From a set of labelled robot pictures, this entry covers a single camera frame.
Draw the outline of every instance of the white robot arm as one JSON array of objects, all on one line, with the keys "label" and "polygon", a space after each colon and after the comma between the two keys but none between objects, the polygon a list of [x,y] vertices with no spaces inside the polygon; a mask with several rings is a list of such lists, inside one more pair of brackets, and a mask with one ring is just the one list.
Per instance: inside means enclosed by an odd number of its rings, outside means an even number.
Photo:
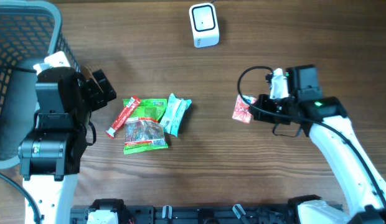
[{"label": "white robot arm", "polygon": [[[24,189],[30,193],[43,215],[42,224],[69,223],[74,190],[78,174],[66,175],[62,181],[55,181],[53,175],[32,175],[23,180]],[[26,200],[25,224],[35,224],[34,212]]]},{"label": "white robot arm", "polygon": [[302,224],[347,223],[357,214],[383,210],[386,223],[386,182],[359,144],[340,102],[335,97],[323,97],[316,68],[313,65],[287,68],[285,74],[281,68],[275,71],[261,66],[249,68],[238,80],[240,95],[242,77],[254,69],[271,72],[266,76],[270,95],[260,95],[254,105],[242,98],[250,105],[254,119],[275,124],[301,124],[305,134],[323,153],[346,196],[349,215],[322,200],[308,200],[297,206],[297,221]]}]

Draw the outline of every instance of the small red packet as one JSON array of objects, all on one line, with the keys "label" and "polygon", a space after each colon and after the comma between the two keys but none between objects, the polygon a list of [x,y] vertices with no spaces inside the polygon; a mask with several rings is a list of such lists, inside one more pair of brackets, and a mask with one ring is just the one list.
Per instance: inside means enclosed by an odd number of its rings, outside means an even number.
[{"label": "small red packet", "polygon": [[[251,104],[254,104],[257,100],[252,96],[243,95],[243,97]],[[252,116],[250,112],[248,112],[248,107],[249,106],[242,100],[240,95],[237,95],[235,110],[233,111],[232,118],[247,124],[250,123]]]},{"label": "small red packet", "polygon": [[129,103],[121,111],[109,130],[107,135],[113,139],[117,130],[125,124],[125,121],[131,116],[132,112],[139,106],[142,101],[137,96],[132,96]]}]

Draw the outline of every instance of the wooden table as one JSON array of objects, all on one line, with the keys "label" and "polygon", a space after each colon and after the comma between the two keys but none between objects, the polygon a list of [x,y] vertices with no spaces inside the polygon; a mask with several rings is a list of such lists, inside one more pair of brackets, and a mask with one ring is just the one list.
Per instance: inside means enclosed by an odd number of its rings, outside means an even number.
[{"label": "wooden table", "polygon": [[[337,96],[386,179],[386,1],[217,1],[220,43],[195,49],[189,7],[197,2],[57,4],[85,70],[102,68],[117,99],[94,112],[98,141],[85,151],[75,205],[122,198],[128,205],[285,203],[317,194],[346,202],[320,151],[304,135],[232,120],[238,76],[248,67],[313,63],[327,96]],[[265,72],[244,93],[268,93]],[[122,99],[193,101],[168,150],[123,155],[123,132],[108,129]],[[297,126],[281,127],[293,134]],[[5,174],[21,183],[18,167]],[[23,223],[24,200],[0,180],[0,223]]]}]

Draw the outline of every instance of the basket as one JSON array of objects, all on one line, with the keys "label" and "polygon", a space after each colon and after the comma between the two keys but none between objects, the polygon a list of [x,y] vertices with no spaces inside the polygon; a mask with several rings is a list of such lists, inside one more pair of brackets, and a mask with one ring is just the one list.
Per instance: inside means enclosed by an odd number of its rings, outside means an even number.
[{"label": "basket", "polygon": [[19,163],[17,150],[32,129],[37,75],[4,68],[33,69],[46,56],[64,51],[80,71],[62,31],[62,16],[43,1],[0,1],[0,169]]}]

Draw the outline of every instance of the white device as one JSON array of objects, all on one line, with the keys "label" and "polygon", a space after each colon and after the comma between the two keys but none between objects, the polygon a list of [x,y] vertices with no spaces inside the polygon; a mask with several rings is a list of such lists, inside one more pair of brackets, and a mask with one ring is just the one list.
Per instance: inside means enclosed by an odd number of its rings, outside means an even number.
[{"label": "white device", "polygon": [[209,47],[218,44],[219,28],[217,13],[211,3],[195,4],[189,9],[194,47]]}]

